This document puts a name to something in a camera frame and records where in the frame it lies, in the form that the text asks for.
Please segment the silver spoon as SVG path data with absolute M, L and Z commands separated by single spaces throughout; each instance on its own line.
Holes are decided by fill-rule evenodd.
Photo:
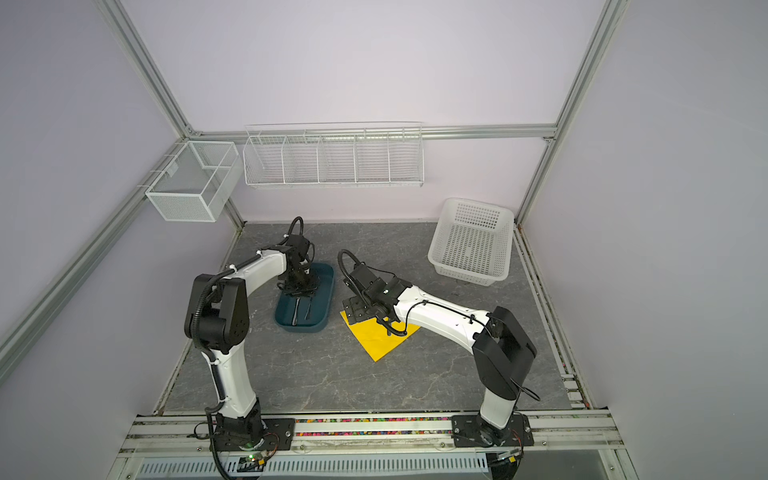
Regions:
M 297 297 L 296 301 L 295 301 L 295 304 L 294 304 L 294 311 L 293 311 L 292 319 L 291 319 L 291 326 L 292 327 L 297 327 L 298 324 L 299 324 L 299 313 L 300 313 L 300 310 L 301 310 L 301 303 L 302 303 L 302 298 L 301 297 Z

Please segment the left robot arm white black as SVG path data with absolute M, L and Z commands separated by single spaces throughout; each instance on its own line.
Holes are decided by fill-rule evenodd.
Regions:
M 248 297 L 272 280 L 288 297 L 312 297 L 319 286 L 311 271 L 313 260 L 314 244 L 304 235 L 303 218 L 297 216 L 279 242 L 194 280 L 184 332 L 207 360 L 213 378 L 217 404 L 209 412 L 229 419 L 258 413 L 242 347 L 250 328 Z

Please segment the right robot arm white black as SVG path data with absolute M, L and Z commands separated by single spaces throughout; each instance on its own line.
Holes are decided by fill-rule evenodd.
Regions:
M 538 355 L 530 336 L 514 314 L 501 306 L 492 311 L 472 309 L 431 295 L 393 274 L 362 261 L 347 249 L 337 254 L 343 283 L 353 292 L 344 301 L 349 320 L 374 321 L 387 334 L 406 337 L 417 326 L 454 342 L 472 354 L 485 388 L 478 429 L 500 440 L 511 433 L 517 402 L 525 394 L 540 397 L 524 386 Z

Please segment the teal plastic tray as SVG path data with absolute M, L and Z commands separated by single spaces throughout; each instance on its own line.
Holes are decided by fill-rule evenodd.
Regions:
M 294 304 L 297 297 L 285 293 L 280 295 L 275 309 L 274 319 L 279 327 L 288 332 L 317 333 L 323 330 L 328 324 L 335 284 L 335 271 L 329 264 L 316 263 L 312 266 L 312 272 L 317 277 L 318 287 L 311 295 L 301 297 L 302 303 L 299 313 L 299 324 L 297 327 L 291 326 Z M 308 321 L 303 322 L 302 320 L 307 307 L 308 297 L 313 298 L 313 304 Z

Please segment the silver fork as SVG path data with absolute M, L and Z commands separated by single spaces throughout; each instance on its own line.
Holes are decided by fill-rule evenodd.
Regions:
M 312 297 L 308 297 L 307 298 L 307 307 L 306 307 L 305 314 L 304 314 L 304 317 L 303 317 L 303 320 L 302 320 L 303 322 L 307 322 L 308 321 L 308 319 L 310 317 L 310 314 L 311 314 L 312 304 L 313 304 L 313 298 Z

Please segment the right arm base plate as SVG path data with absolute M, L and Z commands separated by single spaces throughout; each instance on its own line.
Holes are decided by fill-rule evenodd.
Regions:
M 529 419 L 514 411 L 503 428 L 496 428 L 479 414 L 451 417 L 451 435 L 459 448 L 529 447 L 534 445 Z

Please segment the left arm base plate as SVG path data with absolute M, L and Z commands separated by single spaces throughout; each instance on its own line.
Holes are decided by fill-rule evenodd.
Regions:
M 217 452 L 274 452 L 291 448 L 295 420 L 288 417 L 257 419 L 246 422 L 217 416 L 211 425 Z

